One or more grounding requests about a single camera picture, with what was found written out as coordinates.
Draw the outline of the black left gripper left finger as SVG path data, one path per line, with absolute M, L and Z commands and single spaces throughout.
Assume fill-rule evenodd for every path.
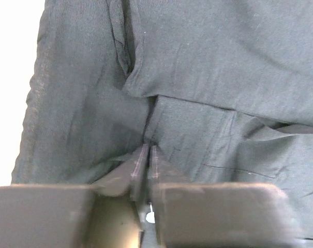
M 0 187 L 0 247 L 140 247 L 148 154 L 90 185 Z

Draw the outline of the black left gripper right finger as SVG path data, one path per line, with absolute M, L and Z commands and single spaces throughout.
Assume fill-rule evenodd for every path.
M 287 195 L 268 183 L 191 183 L 159 147 L 150 151 L 151 200 L 162 247 L 300 247 Z

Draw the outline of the black long sleeve shirt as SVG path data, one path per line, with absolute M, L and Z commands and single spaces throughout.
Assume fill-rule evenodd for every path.
M 12 183 L 93 183 L 144 143 L 283 189 L 313 247 L 313 1 L 46 1 Z

